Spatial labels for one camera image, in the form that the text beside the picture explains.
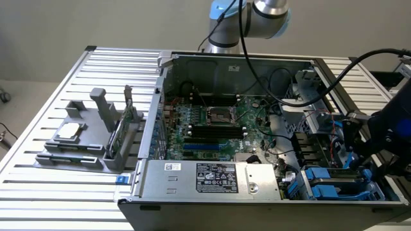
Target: white sticker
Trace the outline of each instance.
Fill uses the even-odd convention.
[[[228,66],[228,71],[240,71],[239,66]]]
[[[164,171],[180,171],[181,163],[166,163],[164,165]]]

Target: cpu socket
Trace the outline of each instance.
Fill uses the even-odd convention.
[[[207,109],[207,120],[212,124],[233,123],[233,113],[229,107],[209,107]]]

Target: power supply label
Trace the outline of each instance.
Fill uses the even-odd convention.
[[[199,193],[239,193],[236,165],[197,163],[195,189]]]

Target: aluminum extrusion table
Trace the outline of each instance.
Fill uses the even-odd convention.
[[[66,116],[68,101],[82,100],[86,107],[96,107],[88,95],[93,87],[105,88],[106,101],[124,108],[122,89],[130,85],[134,107],[146,116],[158,77],[158,52],[97,47],[82,53],[0,162],[0,230],[132,230],[114,203],[130,186],[114,185],[116,175],[38,169],[32,164]],[[348,58],[321,58],[335,75],[351,63]],[[381,109],[391,98],[360,64],[341,86],[367,114]],[[122,175],[133,171],[137,148],[134,142]]]

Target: wire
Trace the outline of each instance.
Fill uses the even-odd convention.
[[[273,144],[273,142],[276,142],[276,139],[272,139],[272,141],[268,143],[268,145],[267,145],[267,149],[265,150],[268,150],[269,149],[269,147],[271,147],[271,144]]]
[[[255,87],[256,84],[257,84],[257,82],[255,82],[244,91],[241,91],[241,92],[239,93],[239,95],[245,94],[247,91],[249,91],[249,90]]]
[[[267,151],[268,151],[268,153],[272,154],[272,155],[283,155],[283,154],[285,154],[285,153],[293,152],[293,150],[288,150],[288,151],[285,151],[285,152],[283,152],[283,153],[272,153],[269,150],[267,150]]]
[[[336,78],[335,82],[332,84],[329,84],[329,86],[327,87],[327,89],[308,102],[305,103],[289,103],[285,102],[283,100],[280,100],[273,93],[263,86],[263,82],[260,81],[260,79],[257,78],[257,74],[256,71],[251,65],[251,61],[248,58],[248,52],[247,52],[247,47],[245,47],[245,41],[244,41],[244,31],[243,31],[243,18],[241,18],[241,4],[243,4],[243,0],[239,0],[239,28],[240,28],[240,40],[241,40],[241,46],[243,46],[243,53],[244,53],[244,58],[251,70],[251,73],[253,75],[253,77],[256,78],[257,83],[260,84],[260,86],[263,87],[264,91],[267,92],[267,94],[275,99],[277,100],[281,104],[289,106],[289,107],[305,107],[311,104],[313,104],[315,102],[317,102],[323,97],[325,97],[325,95],[331,92],[331,90],[335,88],[335,86],[337,85],[337,83],[340,82],[340,80],[343,79],[343,77],[347,75],[348,71],[355,67],[356,64],[360,63],[360,61],[363,61],[364,59],[367,59],[368,57],[376,55],[376,54],[383,54],[383,53],[389,53],[389,54],[396,54],[399,57],[403,57],[404,55],[411,56],[411,51],[408,50],[397,50],[397,49],[380,49],[380,50],[373,50],[367,52],[365,54],[363,54],[359,58],[356,58],[351,64],[345,67],[345,69],[341,71],[341,73],[339,74],[339,77]]]
[[[259,110],[259,112],[257,112],[257,114],[256,114],[256,119],[257,119],[257,116],[259,116],[259,114],[261,113],[263,109],[264,109],[264,107],[261,107],[261,109]],[[257,120],[255,120],[255,124],[256,124],[256,128],[257,128],[259,132],[263,133],[265,136],[271,136],[271,137],[283,137],[283,138],[285,138],[287,140],[291,141],[291,139],[289,139],[287,136],[273,135],[273,134],[269,134],[269,133],[264,132],[264,131],[261,130],[261,128],[259,127],[259,125],[257,125]]]
[[[4,126],[5,130],[8,131],[8,133],[9,133],[9,134],[14,137],[14,139],[17,140],[17,139],[18,139],[17,136],[9,131],[6,125],[5,125],[4,123],[0,123],[0,124]]]
[[[335,146],[336,143],[339,143],[340,145],[344,143],[344,140],[343,140],[339,136],[337,136],[336,139],[333,139],[333,141],[332,141],[332,143],[331,143],[332,147],[336,147],[336,146]]]
[[[335,134],[335,119],[333,119],[333,114],[327,110],[327,109],[319,109],[324,112],[327,112],[329,115],[331,115],[331,120],[332,120],[332,132],[329,133],[331,135],[331,141],[329,141],[329,157],[331,157],[331,162],[332,162],[332,159],[333,159],[333,153],[332,153],[332,139],[333,137],[336,137],[336,134]]]
[[[203,101],[203,103],[204,103],[204,107],[207,108],[207,104],[205,104],[204,98],[203,98],[203,96],[201,96],[201,94],[200,94],[200,91],[199,91],[197,88],[195,88],[195,89],[196,89],[196,91],[197,91],[197,93],[199,93],[199,96],[200,96],[200,98],[201,98],[201,101]]]
[[[173,100],[172,100],[172,102],[170,102],[170,104],[169,104],[169,111],[170,111],[170,113],[169,113],[169,125],[170,125],[170,127],[172,127],[172,125],[173,125],[173,122],[172,122],[172,120],[173,120],[173,116],[172,116],[172,109],[173,109],[173,104],[174,103],[177,103],[180,101],[180,98],[174,98]]]
[[[237,117],[236,121],[237,121],[239,119],[241,119],[243,116],[244,116],[249,111],[251,111],[251,110],[247,110],[247,111]]]
[[[301,127],[301,125],[304,124],[304,120],[307,120],[307,117],[308,117],[309,115],[312,115],[316,111],[317,111],[317,110],[311,111],[311,112],[308,113],[308,115],[304,116],[304,117],[301,118],[300,122],[297,122],[297,124],[296,124],[296,130],[297,130],[297,131],[300,130],[300,127]]]
[[[316,133],[316,135],[328,135],[328,136],[335,136],[339,140],[343,141],[343,138],[339,134],[336,133]]]
[[[287,73],[288,73],[288,75],[289,75],[289,80],[291,80],[291,82],[289,82],[289,85],[292,84],[292,74],[291,74],[291,71],[287,69],[287,68],[284,68],[284,67],[279,67],[279,68],[276,68],[272,72],[271,72],[271,75],[269,75],[269,78],[268,78],[268,90],[271,91],[271,78],[272,78],[272,75],[275,74],[275,72],[277,72],[279,70],[284,70]]]
[[[183,86],[185,84],[191,84],[191,86],[193,86],[193,82],[191,80],[184,80],[181,83],[180,83],[180,87],[179,87],[179,96],[181,97],[183,96]]]
[[[224,12],[220,14],[220,16],[219,16],[219,18],[217,18],[217,23],[216,23],[216,25],[213,26],[213,28],[212,28],[212,30],[211,30],[208,36],[205,37],[205,39],[204,39],[203,42],[200,43],[200,45],[199,45],[199,47],[197,47],[197,51],[200,50],[200,47],[201,47],[203,43],[205,42],[205,40],[212,36],[213,31],[216,30],[216,28],[219,27],[221,21],[224,20],[225,14],[227,14],[227,12],[228,12],[228,10],[229,10],[229,8],[232,7],[232,5],[233,5],[235,2],[236,2],[236,0],[232,0],[232,2],[229,3],[227,9],[225,9]]]

